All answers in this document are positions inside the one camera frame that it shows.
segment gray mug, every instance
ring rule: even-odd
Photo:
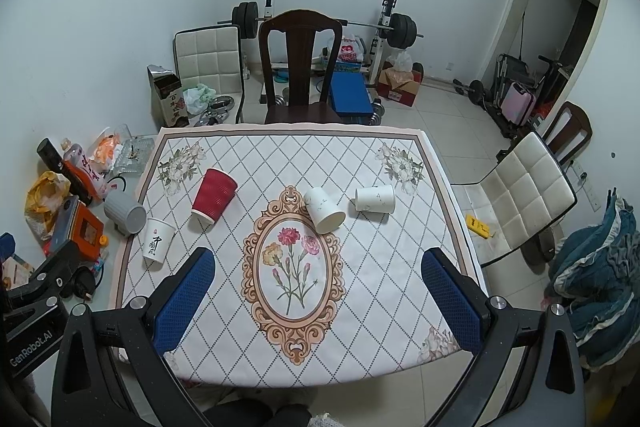
[[[146,224],[145,207],[120,190],[112,190],[104,200],[104,215],[124,235],[138,233]]]

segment barbell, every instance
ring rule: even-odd
[[[218,21],[218,24],[233,24],[240,28],[241,39],[255,39],[258,36],[258,22],[268,20],[264,17],[258,17],[257,2],[241,2],[234,7],[231,12],[231,20]],[[342,26],[366,26],[367,28],[375,28],[382,30],[382,38],[392,48],[405,50],[411,47],[417,37],[423,38],[424,35],[418,33],[414,20],[408,15],[401,13],[392,13],[389,20],[389,26],[379,24],[367,24],[364,22],[353,22],[347,19],[336,19]]]

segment dark brown wooden chair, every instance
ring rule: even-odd
[[[287,39],[287,59],[289,61],[289,105],[276,105],[273,88],[273,70],[269,56],[269,33],[272,30],[284,32]],[[309,103],[311,80],[311,59],[314,51],[316,32],[332,30],[334,45],[324,73],[320,102]],[[342,41],[342,25],[335,19],[311,10],[292,10],[262,23],[258,35],[260,60],[264,73],[264,87],[267,94],[267,117],[264,123],[342,123],[340,117],[327,103],[329,85],[334,74]]]
[[[560,107],[560,110],[558,111],[558,114],[556,114],[554,121],[546,130],[543,139],[546,141],[551,136],[554,129],[556,128],[556,125],[558,124],[558,121],[560,120],[560,117],[567,109],[571,114],[569,121],[564,124],[564,127],[562,127],[558,134],[556,134],[553,140],[551,140],[551,142],[549,143],[549,149],[554,154],[560,165],[564,165],[571,158],[573,158],[575,154],[587,144],[587,142],[591,139],[591,136],[593,136],[593,130],[591,129],[591,123],[589,122],[589,117],[587,117],[587,114],[581,107],[575,105],[575,103],[567,101],[564,102]],[[572,140],[574,140],[575,137],[580,134],[580,131],[582,130],[586,131],[586,136],[582,140],[580,140],[580,143],[578,143],[578,145],[571,149],[567,154],[565,154],[562,158],[559,158],[558,154],[567,145],[569,145]]]

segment pink suitcase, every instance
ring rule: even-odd
[[[536,97],[520,84],[514,82],[502,100],[500,110],[504,117],[516,125],[523,125],[536,105]]]

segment floral tablecloth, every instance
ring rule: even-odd
[[[192,217],[207,168],[238,182],[215,225]],[[391,215],[357,212],[358,187],[392,184]],[[347,214],[316,233],[302,196],[324,187]],[[178,230],[164,264],[143,232],[118,252],[111,304],[149,295],[196,247],[216,276],[178,348],[183,380],[242,387],[374,377],[458,350],[422,283],[422,252],[441,247],[484,287],[463,217],[421,131],[340,124],[219,125],[162,130],[138,200]]]

